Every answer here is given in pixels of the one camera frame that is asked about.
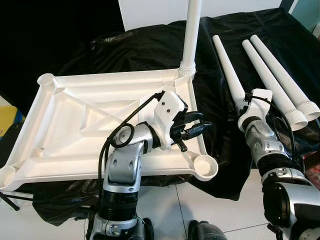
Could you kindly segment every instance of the black plastic sheet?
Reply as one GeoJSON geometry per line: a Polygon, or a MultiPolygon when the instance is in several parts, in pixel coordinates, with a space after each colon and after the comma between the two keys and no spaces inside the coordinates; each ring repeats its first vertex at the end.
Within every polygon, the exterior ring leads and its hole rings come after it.
{"type": "MultiPolygon", "coordinates": [[[[60,75],[163,70],[178,68],[183,55],[185,21],[134,29],[116,36],[101,36],[78,45],[60,75]]],[[[242,132],[237,127],[233,102],[212,42],[219,35],[246,92],[264,85],[242,48],[242,41],[257,34],[311,101],[320,106],[320,44],[282,9],[235,13],[200,20],[193,88],[198,110],[213,123],[203,135],[206,150],[219,163],[219,172],[208,182],[190,175],[142,178],[142,185],[166,186],[190,182],[208,194],[238,200],[248,178],[252,160],[242,132]]],[[[267,121],[273,127],[271,110],[267,121]]],[[[290,148],[286,128],[277,124],[279,135],[290,148]]],[[[301,155],[319,148],[316,121],[294,133],[301,155]]],[[[96,204],[95,180],[37,184],[33,206],[47,222],[58,225],[81,205],[96,204]]]]}

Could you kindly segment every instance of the black stand leg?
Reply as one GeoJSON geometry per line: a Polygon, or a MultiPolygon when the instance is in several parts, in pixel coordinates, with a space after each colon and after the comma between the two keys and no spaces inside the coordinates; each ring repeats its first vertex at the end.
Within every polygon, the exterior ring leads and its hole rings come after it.
{"type": "Polygon", "coordinates": [[[20,207],[14,204],[9,198],[7,198],[2,192],[0,192],[0,198],[10,205],[14,210],[19,211],[20,207]]]}

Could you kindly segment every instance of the white cylinder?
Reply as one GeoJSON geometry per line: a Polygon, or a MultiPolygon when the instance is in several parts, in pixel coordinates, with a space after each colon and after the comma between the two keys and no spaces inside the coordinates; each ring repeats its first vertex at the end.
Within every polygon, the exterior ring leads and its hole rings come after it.
{"type": "Polygon", "coordinates": [[[297,131],[307,126],[308,121],[303,113],[296,109],[276,78],[273,76],[265,62],[259,56],[249,40],[244,40],[242,46],[249,56],[254,68],[258,72],[265,87],[272,91],[272,98],[276,106],[287,118],[292,131],[297,131]]]}
{"type": "Polygon", "coordinates": [[[182,75],[192,75],[196,72],[196,48],[201,15],[202,0],[189,0],[186,18],[183,57],[179,72],[182,75]]]}
{"type": "Polygon", "coordinates": [[[248,105],[248,103],[244,102],[245,99],[245,91],[239,81],[239,78],[228,58],[228,55],[226,53],[226,50],[224,49],[224,46],[222,45],[222,42],[218,35],[213,36],[213,42],[216,49],[216,52],[219,56],[220,63],[223,68],[223,72],[226,77],[226,81],[228,83],[232,99],[235,103],[235,109],[236,113],[239,116],[240,110],[244,108],[245,105],[248,105]]]}
{"type": "Polygon", "coordinates": [[[260,38],[257,35],[253,35],[250,40],[295,107],[304,114],[308,121],[318,118],[320,116],[319,107],[313,101],[309,100],[260,38]]]}

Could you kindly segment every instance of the white pole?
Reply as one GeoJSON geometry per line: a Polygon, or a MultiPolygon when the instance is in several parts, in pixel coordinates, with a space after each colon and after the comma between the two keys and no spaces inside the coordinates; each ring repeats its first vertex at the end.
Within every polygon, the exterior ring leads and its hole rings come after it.
{"type": "Polygon", "coordinates": [[[222,42],[218,35],[213,36],[213,42],[216,49],[216,52],[219,56],[223,72],[228,82],[228,86],[232,95],[232,99],[235,103],[236,113],[239,116],[240,110],[244,108],[245,105],[248,105],[247,102],[244,102],[245,91],[239,81],[239,78],[228,58],[226,50],[222,45],[222,42]]]}
{"type": "Polygon", "coordinates": [[[262,79],[265,87],[272,91],[274,103],[279,110],[283,112],[292,130],[297,131],[307,126],[308,121],[305,116],[302,114],[302,112],[296,109],[292,101],[289,99],[285,91],[282,89],[249,40],[244,40],[242,42],[242,46],[244,47],[246,54],[249,56],[260,78],[262,79]]]}
{"type": "Polygon", "coordinates": [[[319,107],[309,100],[260,38],[257,35],[253,35],[250,40],[295,107],[304,114],[308,121],[318,118],[320,116],[319,107]]]}
{"type": "Polygon", "coordinates": [[[193,75],[196,72],[196,47],[202,0],[189,0],[186,18],[183,57],[180,63],[181,75],[193,75]]]}

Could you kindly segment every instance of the black cable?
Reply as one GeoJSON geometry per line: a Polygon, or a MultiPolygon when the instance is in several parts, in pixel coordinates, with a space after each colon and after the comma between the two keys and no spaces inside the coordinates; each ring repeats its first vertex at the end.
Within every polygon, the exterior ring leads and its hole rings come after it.
{"type": "Polygon", "coordinates": [[[134,110],[115,130],[113,130],[112,133],[109,135],[109,137],[104,142],[104,144],[102,146],[102,149],[100,151],[99,161],[98,161],[98,180],[97,180],[97,185],[98,185],[98,208],[100,206],[100,202],[101,202],[101,198],[102,198],[102,189],[103,189],[102,160],[103,160],[103,156],[104,156],[104,167],[106,167],[107,161],[108,161],[108,155],[109,155],[109,148],[110,148],[110,145],[113,142],[113,139],[114,139],[115,135],[117,134],[117,132],[120,129],[122,129],[125,126],[129,126],[131,128],[132,125],[128,124],[128,121],[130,119],[132,119],[141,109],[143,109],[146,105],[148,105],[153,99],[157,99],[159,101],[164,94],[165,94],[165,91],[162,91],[162,92],[159,92],[159,93],[155,93],[151,97],[149,97],[143,104],[141,104],[136,110],[134,110]]]}
{"type": "MultiPolygon", "coordinates": [[[[279,114],[281,115],[281,117],[283,118],[286,127],[288,128],[288,133],[289,133],[289,137],[290,137],[290,141],[291,141],[291,154],[292,154],[292,159],[296,162],[296,157],[297,157],[297,150],[296,150],[296,145],[295,145],[295,138],[294,138],[294,133],[292,131],[292,128],[288,122],[288,119],[286,118],[286,116],[283,114],[282,111],[280,111],[279,108],[277,108],[277,106],[275,104],[273,104],[272,102],[270,102],[269,100],[267,100],[266,98],[260,97],[260,96],[252,96],[249,95],[248,96],[249,99],[259,99],[261,101],[264,101],[268,104],[270,104],[275,110],[277,110],[279,112],[279,114]]],[[[301,160],[301,163],[298,164],[301,167],[302,172],[304,173],[304,162],[303,159],[301,160]]]]}

